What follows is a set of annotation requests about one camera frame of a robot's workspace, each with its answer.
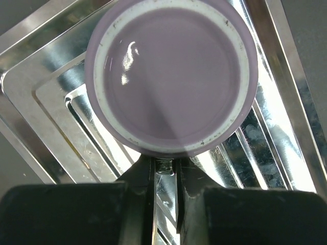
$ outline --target stainless steel tray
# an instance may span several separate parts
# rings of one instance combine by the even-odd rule
[[[111,182],[139,153],[94,115],[84,85],[92,31],[116,1],[52,0],[0,37],[0,131],[45,183]],[[280,0],[229,0],[258,48],[251,112],[223,144],[193,158],[224,187],[327,197],[327,144]],[[179,244],[175,183],[157,175],[158,244]]]

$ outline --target purple cup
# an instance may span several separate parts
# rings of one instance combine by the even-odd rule
[[[151,156],[195,156],[225,141],[251,109],[258,58],[225,0],[119,0],[85,59],[90,104],[121,143]]]

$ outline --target metal tray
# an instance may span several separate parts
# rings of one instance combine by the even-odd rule
[[[94,115],[84,84],[92,31],[116,0],[52,0],[0,37],[0,131],[45,183],[111,182],[139,153]],[[223,144],[192,160],[224,187],[327,197],[327,144],[280,0],[229,0],[258,49],[251,112]],[[158,244],[179,244],[175,183],[156,175]]]

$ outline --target gray background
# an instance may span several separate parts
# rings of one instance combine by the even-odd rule
[[[0,0],[0,35],[49,0]],[[282,0],[320,122],[327,132],[327,1]],[[0,133],[0,197],[20,184],[41,183]]]

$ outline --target purple circle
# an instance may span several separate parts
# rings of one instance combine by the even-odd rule
[[[238,57],[224,32],[203,15],[171,8],[137,17],[115,36],[103,69],[106,103],[126,131],[162,149],[154,151],[114,129],[100,108],[93,80],[102,37],[122,12],[139,2],[142,0],[120,0],[100,20],[91,37],[85,83],[95,114],[117,140],[144,154],[184,157],[214,148],[240,126],[255,97],[258,59],[246,24],[227,2],[203,1],[236,28],[249,62],[249,86],[241,113],[216,138],[214,132],[228,118],[240,90]],[[210,136],[210,142],[196,149],[173,153],[165,149],[182,149]]]

